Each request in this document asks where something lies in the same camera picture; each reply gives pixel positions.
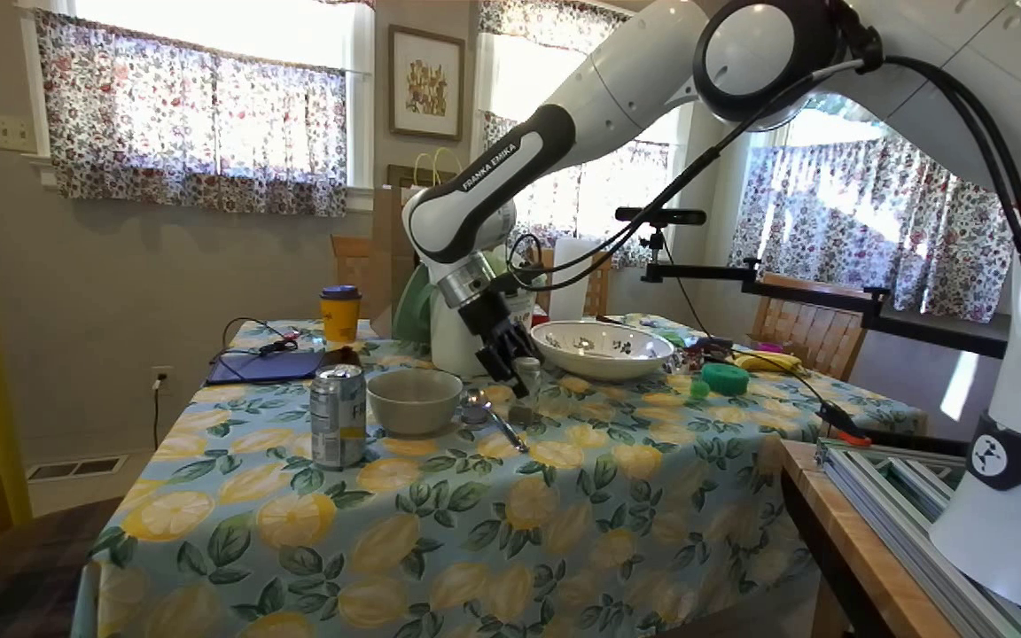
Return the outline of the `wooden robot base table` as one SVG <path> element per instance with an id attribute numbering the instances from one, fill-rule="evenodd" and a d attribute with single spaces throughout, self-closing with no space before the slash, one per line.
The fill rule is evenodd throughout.
<path id="1" fill-rule="evenodd" d="M 946 613 L 824 474 L 813 444 L 779 439 L 779 493 L 824 584 L 813 638 L 953 638 Z"/>

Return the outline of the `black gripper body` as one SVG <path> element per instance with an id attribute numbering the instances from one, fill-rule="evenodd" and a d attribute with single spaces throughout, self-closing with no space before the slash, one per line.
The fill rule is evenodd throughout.
<path id="1" fill-rule="evenodd" d="M 507 263 L 499 257 L 471 251 L 452 265 L 434 265 L 430 284 L 471 331 L 474 355 L 487 377 L 495 372 L 492 363 L 495 355 L 526 357 L 532 351 L 526 337 L 526 315 L 532 312 L 532 295 L 512 282 Z"/>

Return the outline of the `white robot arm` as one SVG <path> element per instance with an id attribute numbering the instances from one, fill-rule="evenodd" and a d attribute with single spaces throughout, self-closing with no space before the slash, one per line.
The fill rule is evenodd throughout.
<path id="1" fill-rule="evenodd" d="M 783 148 L 902 143 L 996 195 L 1017 282 L 1011 337 L 969 472 L 931 548 L 1021 605 L 1021 5 L 1017 0 L 654 0 L 459 179 L 415 195 L 404 236 L 507 381 L 530 351 L 487 245 L 538 179 L 593 162 L 681 102 Z"/>

